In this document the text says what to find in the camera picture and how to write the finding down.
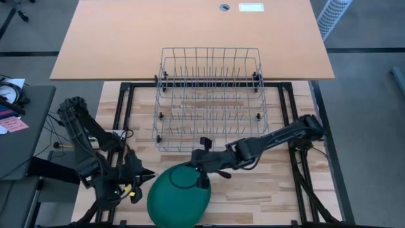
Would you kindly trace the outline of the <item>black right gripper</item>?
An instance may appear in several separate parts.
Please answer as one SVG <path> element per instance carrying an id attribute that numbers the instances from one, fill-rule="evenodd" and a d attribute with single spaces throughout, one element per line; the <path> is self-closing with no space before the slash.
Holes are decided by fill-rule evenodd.
<path id="1" fill-rule="evenodd" d="M 212 148 L 212 143 L 212 140 L 207 137 L 201 137 L 200 144 L 204 146 L 204 149 L 193 151 L 189 163 L 187 163 L 187 167 L 193 168 L 200 173 L 196 186 L 201 189 L 208 189 L 210 185 L 208 173 L 217 173 L 226 179 L 232 177 L 230 173 L 221 171 L 222 166 L 225 164 L 225 159 L 221 157 L 224 153 L 209 151 Z"/>

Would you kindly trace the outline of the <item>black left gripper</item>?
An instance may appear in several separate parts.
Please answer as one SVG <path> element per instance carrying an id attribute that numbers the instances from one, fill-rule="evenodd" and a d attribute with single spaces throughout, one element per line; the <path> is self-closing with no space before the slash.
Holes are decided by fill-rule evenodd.
<path id="1" fill-rule="evenodd" d="M 142 199 L 140 186 L 155 178 L 155 172 L 143 168 L 142 161 L 137 158 L 133 149 L 128 149 L 125 155 L 125 163 L 122 166 L 122 184 L 125 185 L 124 198 L 129 197 L 132 204 L 138 203 Z"/>

